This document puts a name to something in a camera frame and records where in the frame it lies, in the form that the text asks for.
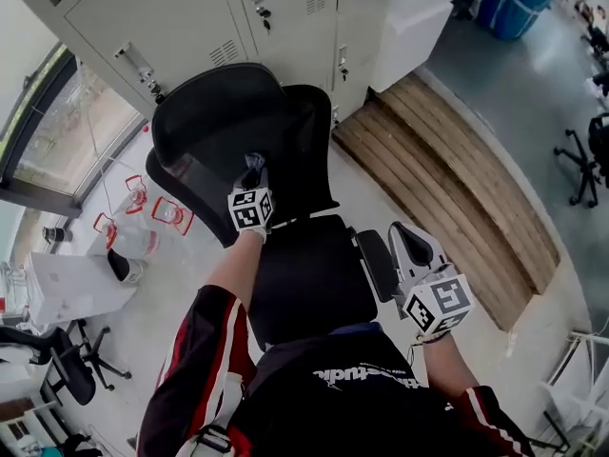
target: blue barrel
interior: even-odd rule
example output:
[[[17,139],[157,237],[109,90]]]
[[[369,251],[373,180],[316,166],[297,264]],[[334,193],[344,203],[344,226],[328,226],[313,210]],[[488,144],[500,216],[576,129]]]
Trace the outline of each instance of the blue barrel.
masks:
[[[478,22],[499,39],[518,39],[552,0],[482,0]]]

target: jacket sleeve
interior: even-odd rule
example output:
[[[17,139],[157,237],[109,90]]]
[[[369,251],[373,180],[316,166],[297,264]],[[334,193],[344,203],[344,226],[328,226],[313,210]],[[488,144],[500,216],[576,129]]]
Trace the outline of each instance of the jacket sleeve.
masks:
[[[453,405],[462,430],[480,455],[535,455],[526,436],[501,410],[490,387],[472,387]]]
[[[178,329],[140,428],[138,457],[173,456],[211,423],[226,376],[246,386],[255,367],[247,352],[246,311],[223,288],[199,290]]]

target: black chair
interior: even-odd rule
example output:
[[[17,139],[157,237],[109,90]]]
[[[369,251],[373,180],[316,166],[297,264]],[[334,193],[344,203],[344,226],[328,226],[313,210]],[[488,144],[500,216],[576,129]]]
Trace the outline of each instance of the black chair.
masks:
[[[265,157],[276,208],[249,312],[262,349],[374,319],[363,258],[382,301],[393,299],[398,285],[376,231],[356,234],[338,215],[311,218],[339,205],[327,178],[330,125],[324,91],[282,88],[268,69],[251,63],[192,78],[167,96],[152,120],[149,176],[224,247],[237,238],[226,197],[246,169],[245,155]]]
[[[85,334],[86,324],[85,320],[73,321],[67,330],[54,328],[40,336],[16,328],[0,327],[0,346],[30,348],[33,352],[29,360],[31,364],[43,366],[52,360],[60,379],[54,384],[46,381],[46,387],[55,395],[65,387],[80,405],[86,405],[95,395],[92,370],[97,374],[102,386],[110,391],[114,390],[114,386],[106,383],[101,368],[124,379],[131,378],[129,372],[119,371],[99,356],[99,348],[110,329],[104,328],[91,345]],[[82,343],[79,345],[74,345],[69,339],[69,334],[75,327],[78,327],[82,337]]]
[[[594,117],[590,121],[588,127],[588,146],[594,156],[594,161],[589,159],[588,154],[581,144],[580,138],[574,130],[568,129],[565,133],[567,137],[573,136],[575,138],[578,154],[574,154],[563,148],[554,148],[555,155],[560,156],[564,154],[580,167],[580,191],[578,192],[578,196],[572,196],[569,199],[569,203],[572,206],[578,205],[581,202],[583,194],[588,187],[590,188],[593,198],[588,201],[588,207],[592,209],[599,204],[596,183],[600,185],[601,182],[599,176],[595,174],[597,167],[599,167],[599,175],[605,177],[605,186],[609,188],[609,177],[607,177],[607,171],[609,170],[609,126],[604,126],[602,124],[602,119],[604,117],[609,117],[609,113],[602,113],[601,115]]]

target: red and black jacket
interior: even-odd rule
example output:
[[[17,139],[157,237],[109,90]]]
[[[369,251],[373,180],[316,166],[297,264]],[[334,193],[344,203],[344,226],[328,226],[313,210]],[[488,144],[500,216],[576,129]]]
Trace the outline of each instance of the red and black jacket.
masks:
[[[167,355],[138,456],[175,456],[236,397],[225,425],[236,456],[533,455],[491,388],[448,404],[379,330],[278,345],[254,366],[243,306],[206,286]]]

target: wooden step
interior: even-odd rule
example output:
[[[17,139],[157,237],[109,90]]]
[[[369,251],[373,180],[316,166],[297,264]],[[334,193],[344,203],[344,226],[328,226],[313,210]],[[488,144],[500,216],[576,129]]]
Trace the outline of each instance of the wooden step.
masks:
[[[366,104],[334,138],[438,238],[499,328],[545,291],[559,256],[539,218],[478,135],[418,79]]]

